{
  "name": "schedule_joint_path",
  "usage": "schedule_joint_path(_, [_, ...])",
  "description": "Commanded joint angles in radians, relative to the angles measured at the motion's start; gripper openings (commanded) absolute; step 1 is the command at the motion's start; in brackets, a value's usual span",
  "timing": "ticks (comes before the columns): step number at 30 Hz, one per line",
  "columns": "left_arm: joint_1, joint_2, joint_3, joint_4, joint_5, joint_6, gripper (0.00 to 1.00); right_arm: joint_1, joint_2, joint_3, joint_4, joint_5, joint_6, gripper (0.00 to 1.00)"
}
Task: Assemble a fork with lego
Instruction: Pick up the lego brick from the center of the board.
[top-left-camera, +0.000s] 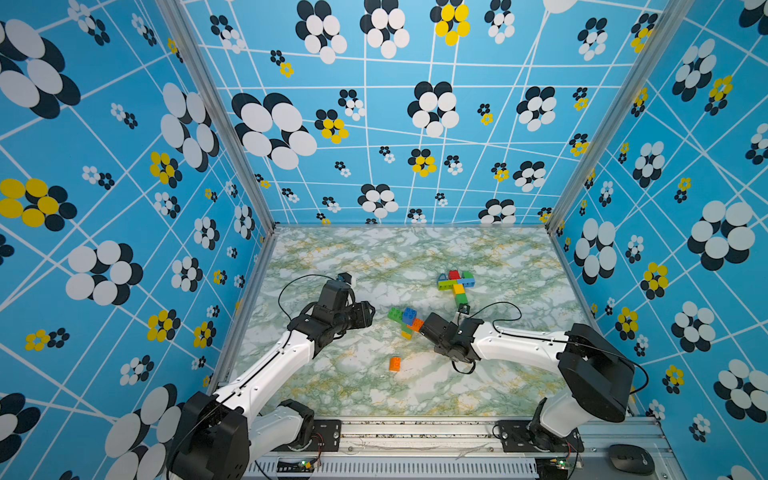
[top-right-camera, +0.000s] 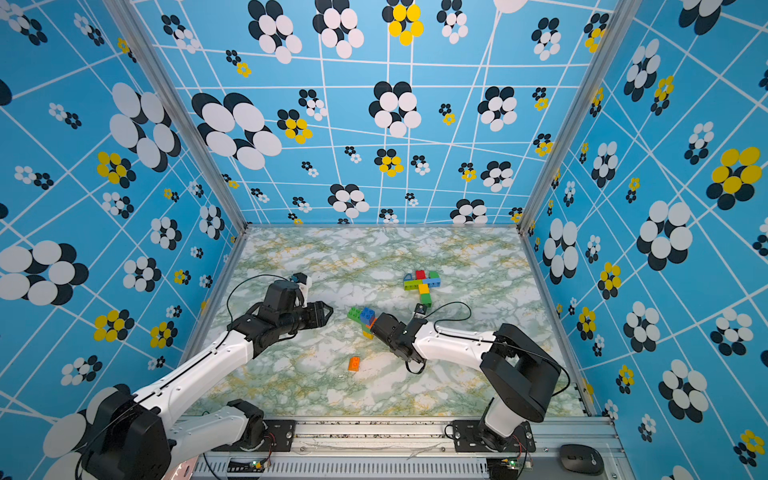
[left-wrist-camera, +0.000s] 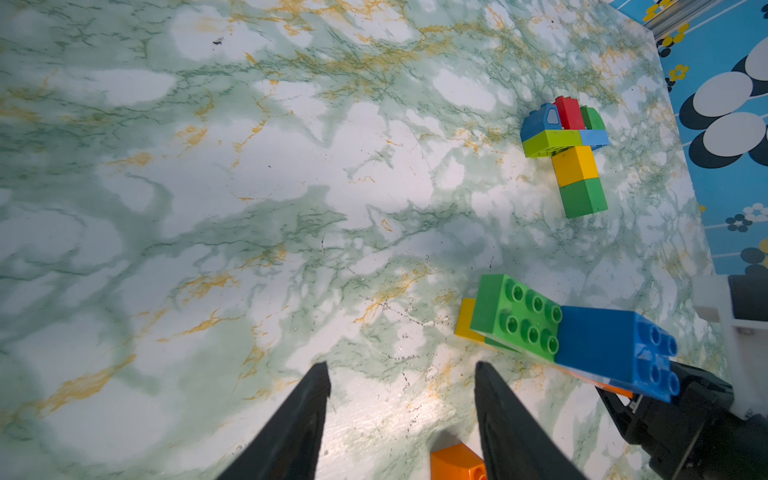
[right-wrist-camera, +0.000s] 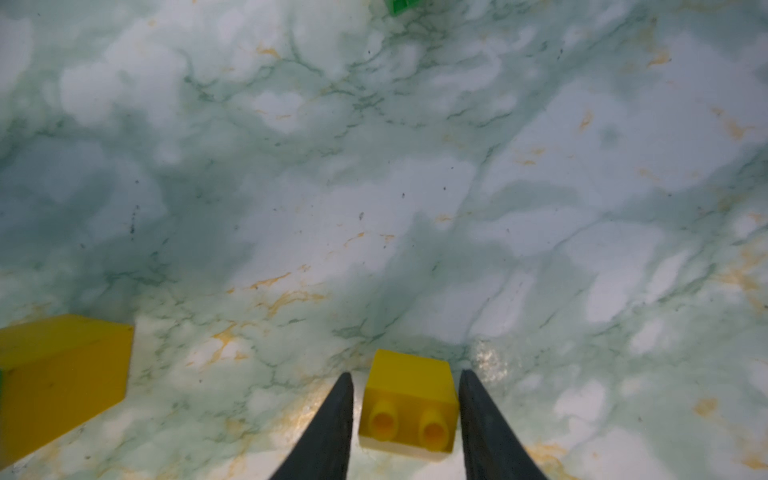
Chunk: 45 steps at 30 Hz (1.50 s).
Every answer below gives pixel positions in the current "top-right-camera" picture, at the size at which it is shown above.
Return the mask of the lime long lego brick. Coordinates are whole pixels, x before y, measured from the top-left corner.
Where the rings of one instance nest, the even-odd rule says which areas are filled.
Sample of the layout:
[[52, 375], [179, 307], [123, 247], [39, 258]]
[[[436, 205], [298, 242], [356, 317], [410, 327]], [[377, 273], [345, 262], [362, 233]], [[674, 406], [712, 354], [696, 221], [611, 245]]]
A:
[[422, 284], [423, 281], [421, 279], [406, 278], [403, 282], [403, 288], [406, 291], [418, 290]]

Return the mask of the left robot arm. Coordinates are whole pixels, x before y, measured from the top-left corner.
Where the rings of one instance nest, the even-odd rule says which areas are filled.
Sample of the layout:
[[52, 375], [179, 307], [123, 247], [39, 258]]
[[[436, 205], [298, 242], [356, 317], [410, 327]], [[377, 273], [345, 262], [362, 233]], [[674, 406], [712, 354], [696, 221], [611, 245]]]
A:
[[275, 277], [262, 301], [232, 318], [226, 331], [172, 373], [139, 389], [119, 387], [102, 400], [79, 447], [74, 474], [96, 479], [160, 479], [171, 467], [223, 445], [272, 449], [263, 411], [236, 399], [191, 420], [184, 415], [217, 383], [270, 346], [325, 326], [334, 313], [311, 302], [309, 277]]

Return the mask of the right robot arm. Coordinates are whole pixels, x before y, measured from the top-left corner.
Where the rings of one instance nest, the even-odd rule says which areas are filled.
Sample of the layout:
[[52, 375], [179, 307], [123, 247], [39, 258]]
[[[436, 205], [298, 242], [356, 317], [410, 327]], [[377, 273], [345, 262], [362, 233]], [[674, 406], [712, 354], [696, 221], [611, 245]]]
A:
[[424, 315], [409, 323], [383, 313], [372, 334], [407, 364], [444, 361], [481, 372], [494, 390], [478, 424], [479, 441], [501, 452], [525, 422], [541, 423], [563, 367], [515, 325], [495, 331], [442, 328]]

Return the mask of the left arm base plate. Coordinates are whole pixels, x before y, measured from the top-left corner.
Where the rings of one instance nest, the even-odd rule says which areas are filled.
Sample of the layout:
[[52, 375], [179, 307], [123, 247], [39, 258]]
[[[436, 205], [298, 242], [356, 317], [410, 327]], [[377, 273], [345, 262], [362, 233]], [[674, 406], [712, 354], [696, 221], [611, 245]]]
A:
[[262, 420], [248, 427], [238, 449], [249, 452], [289, 452], [295, 437], [297, 422], [291, 419]]

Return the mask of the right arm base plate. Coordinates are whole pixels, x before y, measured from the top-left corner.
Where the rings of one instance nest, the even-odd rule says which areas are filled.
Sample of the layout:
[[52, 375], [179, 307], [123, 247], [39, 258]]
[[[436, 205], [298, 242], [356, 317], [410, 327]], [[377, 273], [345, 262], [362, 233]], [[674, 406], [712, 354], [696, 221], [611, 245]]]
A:
[[479, 419], [454, 420], [444, 432], [453, 440], [457, 453], [534, 453], [537, 449], [528, 421], [519, 424], [513, 433], [502, 438], [481, 426]]

